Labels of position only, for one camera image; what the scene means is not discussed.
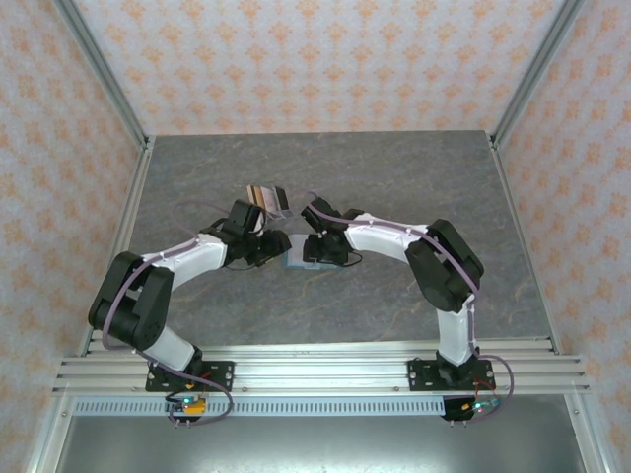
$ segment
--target metal floor panel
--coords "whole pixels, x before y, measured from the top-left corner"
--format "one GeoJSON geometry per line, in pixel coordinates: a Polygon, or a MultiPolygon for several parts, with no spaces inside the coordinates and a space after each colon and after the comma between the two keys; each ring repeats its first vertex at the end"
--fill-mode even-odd
{"type": "Polygon", "coordinates": [[[492,421],[438,417],[74,418],[58,473],[583,473],[562,396],[518,396],[492,421]]]}

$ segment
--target patterned wallpaper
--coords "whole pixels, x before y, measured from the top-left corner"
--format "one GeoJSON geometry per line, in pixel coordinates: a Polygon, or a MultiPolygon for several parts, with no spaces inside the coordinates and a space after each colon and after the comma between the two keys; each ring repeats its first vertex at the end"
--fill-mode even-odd
{"type": "Polygon", "coordinates": [[[149,134],[493,131],[562,0],[79,0],[149,134]]]}
{"type": "Polygon", "coordinates": [[[0,3],[0,77],[0,471],[18,473],[138,151],[50,0],[0,3]]]}
{"type": "Polygon", "coordinates": [[[502,158],[563,348],[631,471],[631,3],[588,2],[502,158]]]}

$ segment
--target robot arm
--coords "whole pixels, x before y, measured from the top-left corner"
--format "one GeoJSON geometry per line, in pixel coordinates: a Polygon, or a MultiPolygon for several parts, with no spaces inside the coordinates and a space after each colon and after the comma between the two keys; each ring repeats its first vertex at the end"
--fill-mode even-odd
{"type": "Polygon", "coordinates": [[[237,259],[261,266],[291,244],[280,231],[264,231],[263,210],[236,201],[227,219],[200,231],[197,238],[159,253],[120,253],[112,261],[90,309],[90,324],[104,329],[121,287],[143,264],[152,261],[115,308],[109,334],[167,367],[202,375],[201,351],[166,326],[171,292],[206,272],[237,259]]]}
{"type": "Polygon", "coordinates": [[[441,260],[435,248],[418,235],[421,233],[438,241],[479,287],[484,268],[449,222],[403,225],[356,209],[341,216],[321,198],[314,200],[302,215],[318,233],[306,241],[305,261],[343,266],[349,253],[373,251],[408,263],[421,292],[437,311],[440,331],[437,358],[441,376],[456,383],[470,373],[476,355],[472,352],[475,341],[471,337],[468,313],[474,310],[473,293],[453,265],[441,260]],[[327,220],[326,216],[337,221],[327,220]]]}

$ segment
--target yellow connector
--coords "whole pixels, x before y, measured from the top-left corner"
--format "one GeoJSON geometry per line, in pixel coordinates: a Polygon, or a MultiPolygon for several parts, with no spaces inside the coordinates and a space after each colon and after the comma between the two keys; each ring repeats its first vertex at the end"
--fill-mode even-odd
{"type": "Polygon", "coordinates": [[[184,414],[187,416],[201,416],[206,412],[206,399],[199,399],[192,404],[184,404],[184,414]]]}

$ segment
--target gray surface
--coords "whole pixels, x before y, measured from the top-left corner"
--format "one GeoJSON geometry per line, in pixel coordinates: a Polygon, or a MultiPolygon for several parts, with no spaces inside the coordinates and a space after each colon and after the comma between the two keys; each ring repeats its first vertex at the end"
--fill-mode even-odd
{"type": "MultiPolygon", "coordinates": [[[[408,224],[450,220],[485,266],[476,335],[548,335],[549,327],[481,131],[159,137],[131,249],[166,249],[187,236],[170,203],[196,197],[230,208],[247,184],[284,186],[296,214],[316,190],[408,224]]],[[[220,217],[182,210],[201,229],[220,217]]],[[[308,233],[300,218],[281,226],[308,233]]],[[[173,293],[170,326],[195,344],[327,343],[438,338],[436,313],[403,263],[374,253],[343,271],[260,269],[206,273],[173,293]]]]}
{"type": "Polygon", "coordinates": [[[517,397],[495,419],[229,418],[176,430],[160,418],[76,418],[59,473],[580,473],[562,396],[517,397]]]}

